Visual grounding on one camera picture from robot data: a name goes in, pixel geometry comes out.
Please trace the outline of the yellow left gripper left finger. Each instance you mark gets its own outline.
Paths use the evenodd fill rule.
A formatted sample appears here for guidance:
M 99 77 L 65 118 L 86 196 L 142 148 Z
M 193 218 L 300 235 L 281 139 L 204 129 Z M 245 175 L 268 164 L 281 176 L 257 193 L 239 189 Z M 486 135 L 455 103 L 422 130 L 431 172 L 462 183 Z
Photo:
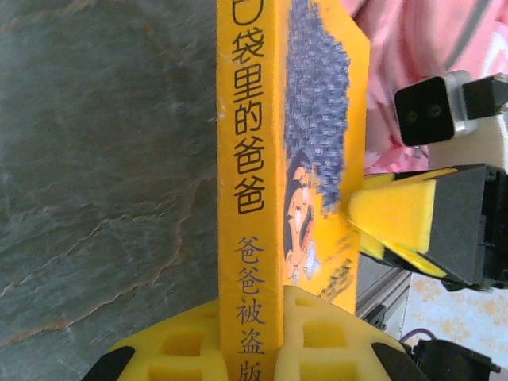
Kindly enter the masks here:
M 227 380 L 218 301 L 177 314 L 118 341 L 85 380 Z

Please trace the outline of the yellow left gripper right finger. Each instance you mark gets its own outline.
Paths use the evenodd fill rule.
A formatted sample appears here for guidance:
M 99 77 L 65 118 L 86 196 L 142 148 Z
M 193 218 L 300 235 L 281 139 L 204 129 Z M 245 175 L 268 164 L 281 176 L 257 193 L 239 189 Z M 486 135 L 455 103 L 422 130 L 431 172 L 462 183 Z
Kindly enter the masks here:
M 275 380 L 427 379 L 393 337 L 299 287 L 284 287 L 283 324 Z

